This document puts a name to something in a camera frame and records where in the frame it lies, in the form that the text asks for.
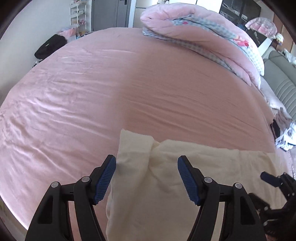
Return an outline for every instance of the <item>white cloth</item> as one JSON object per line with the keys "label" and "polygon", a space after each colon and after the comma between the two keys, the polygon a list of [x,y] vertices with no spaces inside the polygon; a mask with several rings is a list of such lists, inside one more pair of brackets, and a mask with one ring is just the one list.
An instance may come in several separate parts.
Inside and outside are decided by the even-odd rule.
{"label": "white cloth", "polygon": [[274,119],[280,128],[280,136],[275,139],[276,147],[285,151],[292,149],[296,145],[295,123],[290,116],[286,116],[283,108],[280,108]]}
{"label": "white cloth", "polygon": [[284,49],[283,53],[285,58],[295,67],[296,65],[296,57],[293,56],[288,50]]}
{"label": "white cloth", "polygon": [[[272,208],[285,203],[278,188],[260,179],[263,171],[276,176],[286,171],[291,175],[288,163],[274,153],[172,140],[158,143],[151,136],[122,130],[107,202],[108,241],[187,240],[198,207],[190,201],[178,172],[181,155],[186,155],[204,176],[225,185],[240,182],[248,193],[256,193]],[[218,240],[222,216],[220,208],[212,240]]]}

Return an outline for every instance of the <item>cabinet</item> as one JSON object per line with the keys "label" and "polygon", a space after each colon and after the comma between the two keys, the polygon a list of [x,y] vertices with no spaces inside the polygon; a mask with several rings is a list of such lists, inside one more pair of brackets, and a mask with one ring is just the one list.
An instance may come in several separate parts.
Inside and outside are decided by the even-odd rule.
{"label": "cabinet", "polygon": [[88,0],[75,0],[70,5],[70,24],[71,26],[77,26],[76,37],[82,37],[87,32],[87,4]]}
{"label": "cabinet", "polygon": [[127,27],[131,2],[132,0],[92,0],[93,31]]}

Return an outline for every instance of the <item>pillow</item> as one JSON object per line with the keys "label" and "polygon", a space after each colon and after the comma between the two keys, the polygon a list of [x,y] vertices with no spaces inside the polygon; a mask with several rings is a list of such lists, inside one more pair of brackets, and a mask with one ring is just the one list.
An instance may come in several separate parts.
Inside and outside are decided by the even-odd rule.
{"label": "pillow", "polygon": [[266,101],[270,106],[270,108],[275,109],[275,111],[274,110],[272,111],[274,114],[277,113],[277,110],[279,110],[280,108],[283,108],[284,112],[287,114],[287,117],[290,117],[290,115],[287,113],[287,110],[284,104],[278,99],[278,97],[275,95],[273,90],[270,88],[267,81],[262,76],[261,76],[260,91],[263,94],[263,96],[266,98]]}

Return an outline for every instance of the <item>screw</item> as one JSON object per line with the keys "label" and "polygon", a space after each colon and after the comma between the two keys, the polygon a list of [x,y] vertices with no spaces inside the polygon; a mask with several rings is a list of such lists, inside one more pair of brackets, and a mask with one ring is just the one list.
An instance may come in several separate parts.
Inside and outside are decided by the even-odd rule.
{"label": "screw", "polygon": [[240,183],[236,183],[236,184],[235,184],[235,187],[238,188],[238,189],[241,189],[241,188],[242,188],[242,184],[240,184]]}
{"label": "screw", "polygon": [[89,177],[83,177],[83,178],[81,179],[81,181],[82,181],[83,183],[87,183],[89,180],[90,180]]}
{"label": "screw", "polygon": [[205,177],[205,182],[206,182],[206,183],[211,183],[212,181],[213,181],[212,178],[210,178],[210,177]]}
{"label": "screw", "polygon": [[56,188],[58,185],[59,185],[58,182],[53,182],[53,183],[52,183],[52,188]]}

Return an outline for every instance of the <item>folded blanket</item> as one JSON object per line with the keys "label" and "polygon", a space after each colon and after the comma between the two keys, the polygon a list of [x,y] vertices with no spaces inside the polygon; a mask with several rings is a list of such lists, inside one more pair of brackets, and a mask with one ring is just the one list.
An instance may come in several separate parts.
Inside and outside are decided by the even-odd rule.
{"label": "folded blanket", "polygon": [[[272,208],[285,204],[280,189],[260,179],[262,171],[292,175],[290,163],[280,161],[274,153],[172,140],[158,143],[151,136],[122,130],[107,202],[108,241],[187,240],[199,207],[190,201],[178,172],[181,155],[218,183],[232,186],[240,182]],[[221,203],[212,240],[219,238],[222,216]]]}
{"label": "folded blanket", "polygon": [[189,48],[260,88],[264,63],[250,36],[222,15],[201,6],[174,3],[147,8],[143,34]]}

